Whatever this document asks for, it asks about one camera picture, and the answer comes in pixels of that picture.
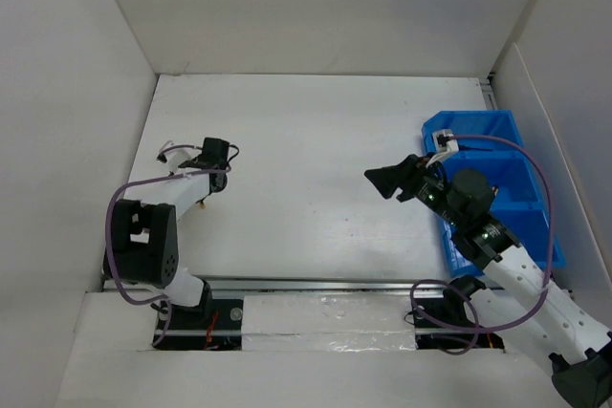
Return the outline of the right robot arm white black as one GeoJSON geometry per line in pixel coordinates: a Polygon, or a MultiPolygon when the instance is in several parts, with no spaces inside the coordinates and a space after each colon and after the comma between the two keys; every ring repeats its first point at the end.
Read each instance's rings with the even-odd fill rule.
{"type": "Polygon", "coordinates": [[[455,279],[442,301],[453,325],[472,318],[528,356],[572,407],[601,407],[611,398],[611,332],[540,269],[519,240],[490,212],[493,188],[480,171],[446,180],[427,157],[365,171],[386,199],[416,199],[453,226],[459,252],[505,293],[472,276],[455,279]]]}

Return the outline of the red handled screwdriver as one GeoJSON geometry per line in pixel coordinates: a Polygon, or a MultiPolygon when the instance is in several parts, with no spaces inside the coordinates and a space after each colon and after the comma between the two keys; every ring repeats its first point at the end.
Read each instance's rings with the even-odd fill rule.
{"type": "Polygon", "coordinates": [[[493,149],[484,148],[482,146],[465,145],[458,143],[458,149],[461,152],[492,152],[493,149]]]}

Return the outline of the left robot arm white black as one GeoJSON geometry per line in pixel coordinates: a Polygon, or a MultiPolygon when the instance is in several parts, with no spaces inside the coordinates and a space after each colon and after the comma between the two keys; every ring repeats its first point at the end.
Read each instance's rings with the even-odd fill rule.
{"type": "Polygon", "coordinates": [[[192,207],[225,190],[231,161],[239,147],[204,138],[200,145],[166,142],[157,161],[162,178],[126,184],[110,204],[102,271],[117,285],[143,285],[155,293],[162,312],[168,308],[192,328],[203,328],[213,315],[209,284],[181,265],[178,222],[192,207]],[[132,199],[121,194],[142,187],[132,199]]]}

